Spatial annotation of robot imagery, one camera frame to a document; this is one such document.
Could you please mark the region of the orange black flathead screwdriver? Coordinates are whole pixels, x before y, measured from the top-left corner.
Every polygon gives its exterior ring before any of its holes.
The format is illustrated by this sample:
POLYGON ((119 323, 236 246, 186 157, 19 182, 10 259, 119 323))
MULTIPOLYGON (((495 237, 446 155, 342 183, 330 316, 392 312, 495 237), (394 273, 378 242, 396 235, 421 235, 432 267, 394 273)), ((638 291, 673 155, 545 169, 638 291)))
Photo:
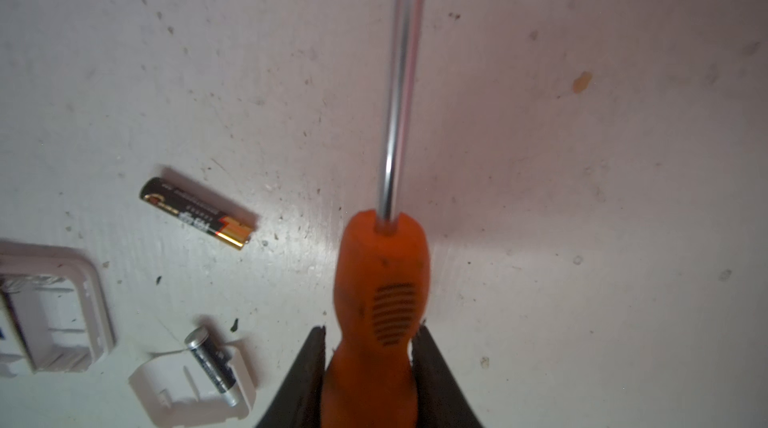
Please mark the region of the orange black flathead screwdriver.
POLYGON ((408 344, 430 281, 426 235, 398 211, 424 0, 395 0, 387 119, 377 206, 342 236, 334 282, 341 329, 320 397, 323 427, 413 427, 418 395, 408 344))

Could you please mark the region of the white battery cover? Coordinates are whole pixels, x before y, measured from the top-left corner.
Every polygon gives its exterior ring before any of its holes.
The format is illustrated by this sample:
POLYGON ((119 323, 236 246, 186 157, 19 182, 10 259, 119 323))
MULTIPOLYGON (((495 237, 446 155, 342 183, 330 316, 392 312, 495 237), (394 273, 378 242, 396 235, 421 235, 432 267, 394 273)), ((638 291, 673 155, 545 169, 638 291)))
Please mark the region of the white battery cover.
POLYGON ((229 405, 187 350, 161 353, 139 366, 128 383, 156 427, 210 427, 244 420, 252 412, 256 388, 242 353, 224 345, 240 401, 229 405))

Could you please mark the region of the white air conditioner remote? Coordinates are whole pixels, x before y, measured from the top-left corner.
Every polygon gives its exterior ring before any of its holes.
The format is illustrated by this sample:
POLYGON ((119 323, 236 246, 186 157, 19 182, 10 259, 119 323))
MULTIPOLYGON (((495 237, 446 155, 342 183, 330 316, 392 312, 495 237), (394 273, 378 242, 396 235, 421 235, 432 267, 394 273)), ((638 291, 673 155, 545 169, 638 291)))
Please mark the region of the white air conditioner remote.
POLYGON ((1 376, 81 373, 115 336, 98 269, 81 251, 1 242, 1 376))

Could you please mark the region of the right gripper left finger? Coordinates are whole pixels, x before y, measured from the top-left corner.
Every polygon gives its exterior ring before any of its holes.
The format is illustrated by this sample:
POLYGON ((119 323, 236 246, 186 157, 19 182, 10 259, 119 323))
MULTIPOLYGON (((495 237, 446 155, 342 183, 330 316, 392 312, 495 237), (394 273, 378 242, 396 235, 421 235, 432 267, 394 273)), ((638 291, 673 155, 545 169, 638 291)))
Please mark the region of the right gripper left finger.
POLYGON ((313 327, 256 428, 320 427, 326 328, 313 327))

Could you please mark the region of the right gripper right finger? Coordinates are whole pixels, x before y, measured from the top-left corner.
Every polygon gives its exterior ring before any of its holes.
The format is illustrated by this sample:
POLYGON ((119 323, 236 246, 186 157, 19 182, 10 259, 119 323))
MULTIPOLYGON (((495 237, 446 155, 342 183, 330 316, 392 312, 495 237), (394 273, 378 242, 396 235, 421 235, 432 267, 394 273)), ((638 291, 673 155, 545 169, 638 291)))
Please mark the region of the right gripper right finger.
POLYGON ((480 428, 482 424, 425 324, 419 326, 411 347, 418 398, 417 427, 480 428))

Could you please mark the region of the black gold AAA battery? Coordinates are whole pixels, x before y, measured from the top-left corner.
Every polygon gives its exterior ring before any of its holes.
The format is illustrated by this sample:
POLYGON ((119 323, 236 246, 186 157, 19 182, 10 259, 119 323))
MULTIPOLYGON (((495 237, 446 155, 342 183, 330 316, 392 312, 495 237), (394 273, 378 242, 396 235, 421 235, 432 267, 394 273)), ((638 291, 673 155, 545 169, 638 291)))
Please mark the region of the black gold AAA battery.
POLYGON ((161 177, 148 180, 139 198, 195 229, 241 250, 254 227, 161 177))

